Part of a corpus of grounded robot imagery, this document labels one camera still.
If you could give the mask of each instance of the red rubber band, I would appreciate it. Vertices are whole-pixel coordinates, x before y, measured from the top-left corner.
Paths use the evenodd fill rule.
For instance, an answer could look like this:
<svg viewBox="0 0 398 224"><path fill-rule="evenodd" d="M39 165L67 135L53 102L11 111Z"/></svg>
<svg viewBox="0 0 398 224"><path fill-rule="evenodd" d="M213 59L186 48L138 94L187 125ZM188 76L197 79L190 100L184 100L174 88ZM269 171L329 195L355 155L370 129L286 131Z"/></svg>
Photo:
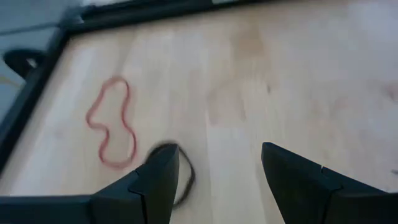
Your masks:
<svg viewBox="0 0 398 224"><path fill-rule="evenodd" d="M108 127L106 127L105 125L103 125L101 123L92 122L91 117L93 116L94 112L100 106L100 104L104 98L105 90L118 82L124 83L126 86L126 97L124 97L122 107L121 107L121 120L123 122L124 128L132 136L134 144L132 147L132 152L126 160L120 161L120 162L114 162L114 161L109 161L104 157L104 152L109 143ZM129 86L128 82L123 77L111 77L109 80L104 82L104 84L101 87L101 91L99 92L99 95L97 96L97 99L95 99L93 106L91 106L91 108L87 111L87 114L86 114L86 122L87 122L87 125L91 129L94 129L94 130L98 129L98 130L105 132L105 138L102 140L101 145L99 145L98 156L104 165L111 167L113 169L123 169L123 168L126 168L127 166L129 166L137 152L136 134L134 133L132 128L127 124L126 119L125 119L125 114L126 114L126 110L127 110L129 101L130 101L130 86Z"/></svg>

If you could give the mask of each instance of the wood grain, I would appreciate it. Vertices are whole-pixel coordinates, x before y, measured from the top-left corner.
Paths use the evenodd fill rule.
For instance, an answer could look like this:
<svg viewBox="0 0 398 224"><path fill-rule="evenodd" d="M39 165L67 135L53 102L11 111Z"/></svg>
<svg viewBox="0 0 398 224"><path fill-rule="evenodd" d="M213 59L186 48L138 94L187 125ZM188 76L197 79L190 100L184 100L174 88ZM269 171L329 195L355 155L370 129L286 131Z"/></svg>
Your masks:
<svg viewBox="0 0 398 224"><path fill-rule="evenodd" d="M398 191L398 4L287 1L86 34L71 40L0 181L1 195L96 192L178 141L197 169L171 223L283 223L261 166L274 142L388 192ZM85 113L113 75L132 88L138 153L102 165ZM131 139L106 95L107 155ZM185 178L184 166L180 175Z"/></svg>

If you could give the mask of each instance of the light wood board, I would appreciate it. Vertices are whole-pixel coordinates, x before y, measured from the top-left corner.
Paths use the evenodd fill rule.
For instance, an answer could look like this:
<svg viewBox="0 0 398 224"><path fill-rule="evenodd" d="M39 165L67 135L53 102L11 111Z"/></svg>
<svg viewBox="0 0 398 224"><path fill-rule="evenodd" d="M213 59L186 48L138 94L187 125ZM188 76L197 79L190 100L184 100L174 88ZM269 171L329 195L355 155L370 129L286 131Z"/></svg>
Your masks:
<svg viewBox="0 0 398 224"><path fill-rule="evenodd" d="M132 88L138 154L123 171L98 159L85 114L103 82ZM107 156L131 139L112 88L95 116ZM197 170L171 223L283 223L261 144L388 192L398 190L398 4L287 1L95 32L71 40L0 181L1 195L90 194L142 163L163 139Z"/></svg>

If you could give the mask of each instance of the black rubber band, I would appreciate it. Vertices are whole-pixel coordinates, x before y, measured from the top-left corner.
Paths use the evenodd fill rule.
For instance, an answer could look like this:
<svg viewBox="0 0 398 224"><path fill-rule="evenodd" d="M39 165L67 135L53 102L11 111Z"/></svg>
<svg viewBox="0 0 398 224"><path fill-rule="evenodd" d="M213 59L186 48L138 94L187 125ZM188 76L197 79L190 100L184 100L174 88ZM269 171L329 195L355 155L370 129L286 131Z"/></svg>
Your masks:
<svg viewBox="0 0 398 224"><path fill-rule="evenodd" d="M146 158L146 160L145 160L145 163L146 163L152 156L156 155L156 154L157 154L158 152L160 152L162 149L165 149L165 148L166 148L165 145L168 145L168 144L176 144L176 143L167 142L167 143L162 143L162 144L156 146L155 148L153 148L153 149L149 152L149 154L148 154L148 156L147 156L147 158ZM185 188L184 188L184 191L183 191L181 197L179 197L179 198L175 201L175 203L173 204L173 209L177 209L178 207L180 207L181 205L183 205L183 204L185 203L185 201L187 200L188 196L189 196L190 193L191 193L193 184L195 183L195 180L196 180L196 173L195 173L195 169L193 168L193 165L192 165L191 160L188 158L187 153L186 153L178 144L176 144L176 145L178 146L178 151L180 152L180 154L182 155L182 157L184 157L184 159L187 160L187 162L188 162L188 164L189 164L189 166L190 166L190 168L191 168L191 175L190 175L190 177L189 177L189 179L188 179L188 182L185 184Z"/></svg>

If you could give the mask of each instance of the black frame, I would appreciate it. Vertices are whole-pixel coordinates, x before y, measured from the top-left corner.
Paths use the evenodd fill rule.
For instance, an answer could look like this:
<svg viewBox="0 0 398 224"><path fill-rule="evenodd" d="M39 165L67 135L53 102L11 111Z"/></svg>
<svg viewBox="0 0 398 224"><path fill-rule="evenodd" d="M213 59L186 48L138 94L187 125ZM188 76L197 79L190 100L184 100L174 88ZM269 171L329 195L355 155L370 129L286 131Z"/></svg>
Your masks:
<svg viewBox="0 0 398 224"><path fill-rule="evenodd" d="M26 78L24 88L0 125L0 172L3 172L71 37L97 30L261 2L261 0L232 1L216 4L211 0L135 0L69 10L59 25L59 31L49 44L44 62Z"/></svg>

